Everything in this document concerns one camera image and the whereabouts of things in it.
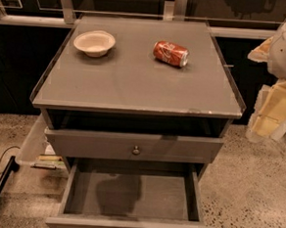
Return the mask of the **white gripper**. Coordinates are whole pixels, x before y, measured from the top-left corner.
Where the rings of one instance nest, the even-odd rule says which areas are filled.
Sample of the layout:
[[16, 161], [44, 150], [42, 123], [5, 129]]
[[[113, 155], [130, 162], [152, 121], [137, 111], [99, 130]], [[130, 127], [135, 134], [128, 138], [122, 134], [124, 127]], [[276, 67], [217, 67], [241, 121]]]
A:
[[[272, 37], [255, 47], [247, 58], [265, 63]], [[271, 87], [263, 85], [255, 102], [255, 110], [247, 124], [246, 136], [258, 143], [265, 139], [280, 140], [286, 134], [286, 80], [279, 79]]]

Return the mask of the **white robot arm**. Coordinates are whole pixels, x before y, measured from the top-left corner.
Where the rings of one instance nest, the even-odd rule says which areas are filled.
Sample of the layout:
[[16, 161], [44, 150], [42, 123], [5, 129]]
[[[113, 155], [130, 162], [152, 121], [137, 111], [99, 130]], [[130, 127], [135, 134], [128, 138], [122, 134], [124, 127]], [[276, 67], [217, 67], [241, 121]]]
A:
[[271, 87], [264, 84], [258, 94], [247, 124], [247, 139], [254, 143], [265, 138], [280, 140], [286, 133], [286, 22], [247, 58], [267, 63], [267, 71], [277, 78]]

